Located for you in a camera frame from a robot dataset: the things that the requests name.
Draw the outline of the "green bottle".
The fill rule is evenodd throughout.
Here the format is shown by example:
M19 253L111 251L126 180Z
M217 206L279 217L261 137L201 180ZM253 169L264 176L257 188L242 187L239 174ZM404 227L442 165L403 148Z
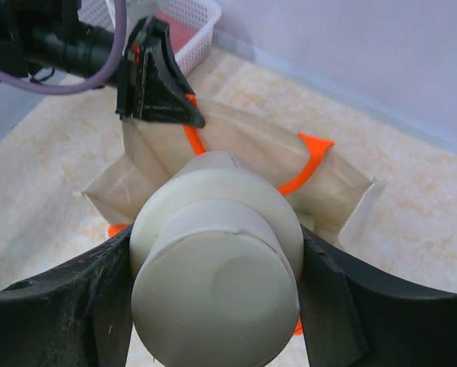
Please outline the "green bottle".
M308 230L313 231L315 229L315 218L313 215L309 213L297 213L297 218L300 224Z

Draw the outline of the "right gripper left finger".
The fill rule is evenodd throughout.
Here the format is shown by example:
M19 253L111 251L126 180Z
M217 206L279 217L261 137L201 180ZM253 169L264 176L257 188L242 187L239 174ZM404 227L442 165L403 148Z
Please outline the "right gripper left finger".
M0 291L0 366L124 366L131 228Z

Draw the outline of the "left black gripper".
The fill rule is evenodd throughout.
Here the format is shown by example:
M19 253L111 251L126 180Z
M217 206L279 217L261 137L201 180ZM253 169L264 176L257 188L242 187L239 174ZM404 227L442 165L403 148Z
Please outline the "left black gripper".
M127 3L114 6L115 28L107 31L79 20L80 1L0 1L0 83L52 90L36 75L60 70L84 79L71 90L114 86L122 119L204 127L188 99L194 91L175 60L169 24L142 18L125 46Z

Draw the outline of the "white bottle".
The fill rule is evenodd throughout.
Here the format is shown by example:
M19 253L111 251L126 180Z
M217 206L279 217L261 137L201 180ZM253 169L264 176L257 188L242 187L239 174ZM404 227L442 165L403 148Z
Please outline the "white bottle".
M303 233L287 200L234 154L194 157L131 231L131 311L165 366L264 366L300 312Z

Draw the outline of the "canvas bag with orange handles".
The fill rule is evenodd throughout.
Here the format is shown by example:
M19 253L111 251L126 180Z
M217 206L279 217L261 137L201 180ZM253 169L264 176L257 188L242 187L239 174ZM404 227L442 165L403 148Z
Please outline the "canvas bag with orange handles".
M197 109L206 120L199 145L179 125L123 124L123 154L85 190L108 222L132 231L147 200L194 157L226 151L273 185L296 215L313 215L316 234L329 244L343 249L361 236L385 182L354 168L332 141L207 99Z

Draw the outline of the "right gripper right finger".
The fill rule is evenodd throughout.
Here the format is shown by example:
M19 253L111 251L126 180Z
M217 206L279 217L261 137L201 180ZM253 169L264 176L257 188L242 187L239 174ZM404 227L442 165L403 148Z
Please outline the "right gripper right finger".
M457 366L457 294L382 271L303 230L311 366Z

